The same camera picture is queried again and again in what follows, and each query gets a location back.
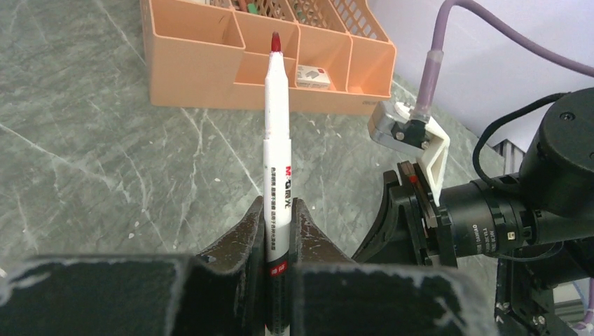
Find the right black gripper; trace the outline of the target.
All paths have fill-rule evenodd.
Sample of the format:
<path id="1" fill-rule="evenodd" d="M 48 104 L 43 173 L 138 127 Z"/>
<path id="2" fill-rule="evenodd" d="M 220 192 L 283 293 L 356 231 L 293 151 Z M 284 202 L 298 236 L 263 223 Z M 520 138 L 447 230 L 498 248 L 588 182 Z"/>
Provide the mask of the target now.
<path id="1" fill-rule="evenodd" d="M 354 252 L 358 263 L 458 267 L 451 226 L 443 222 L 418 164 L 383 174 L 375 220 Z"/>

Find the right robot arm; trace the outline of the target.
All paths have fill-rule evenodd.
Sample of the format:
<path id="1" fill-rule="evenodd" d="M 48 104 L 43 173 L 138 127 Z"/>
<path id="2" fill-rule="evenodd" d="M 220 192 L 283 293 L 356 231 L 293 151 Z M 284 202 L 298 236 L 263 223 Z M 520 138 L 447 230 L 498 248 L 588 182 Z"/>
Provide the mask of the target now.
<path id="1" fill-rule="evenodd" d="M 514 174 L 488 176 L 479 155 L 498 128 L 542 106 L 547 112 Z M 593 90 L 552 94 L 490 124 L 472 162 L 478 178 L 433 192 L 418 164 L 384 174 L 359 263 L 456 266 L 485 255 L 497 266 L 495 318 L 504 335 L 578 335 L 555 314 L 553 289 L 593 277 Z"/>

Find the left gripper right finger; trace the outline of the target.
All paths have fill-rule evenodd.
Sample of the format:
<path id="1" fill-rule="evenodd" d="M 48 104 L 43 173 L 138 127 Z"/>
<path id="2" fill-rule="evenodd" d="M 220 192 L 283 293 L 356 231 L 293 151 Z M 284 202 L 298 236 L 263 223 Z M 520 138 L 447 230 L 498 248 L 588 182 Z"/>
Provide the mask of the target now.
<path id="1" fill-rule="evenodd" d="M 452 267 L 359 264 L 293 201 L 292 335 L 496 335 L 480 286 Z"/>

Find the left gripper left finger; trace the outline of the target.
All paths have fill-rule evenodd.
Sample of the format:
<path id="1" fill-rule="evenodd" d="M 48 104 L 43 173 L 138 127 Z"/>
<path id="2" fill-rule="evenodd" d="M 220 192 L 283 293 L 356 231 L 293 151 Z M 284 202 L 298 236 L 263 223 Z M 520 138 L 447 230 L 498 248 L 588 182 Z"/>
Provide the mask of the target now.
<path id="1" fill-rule="evenodd" d="M 198 254 L 30 258 L 1 284 L 1 334 L 262 335 L 262 207 Z"/>

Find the white pen red tip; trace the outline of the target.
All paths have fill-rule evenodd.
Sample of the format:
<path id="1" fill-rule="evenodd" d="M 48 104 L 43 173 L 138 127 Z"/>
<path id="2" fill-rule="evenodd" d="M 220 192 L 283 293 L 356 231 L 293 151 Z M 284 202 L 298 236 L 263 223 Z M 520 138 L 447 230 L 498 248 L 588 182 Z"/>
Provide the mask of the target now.
<path id="1" fill-rule="evenodd" d="M 289 122 L 289 81 L 281 38 L 272 33 L 265 77 L 263 139 L 263 215 L 269 335 L 289 335 L 289 247 L 292 221 L 292 142 Z"/>

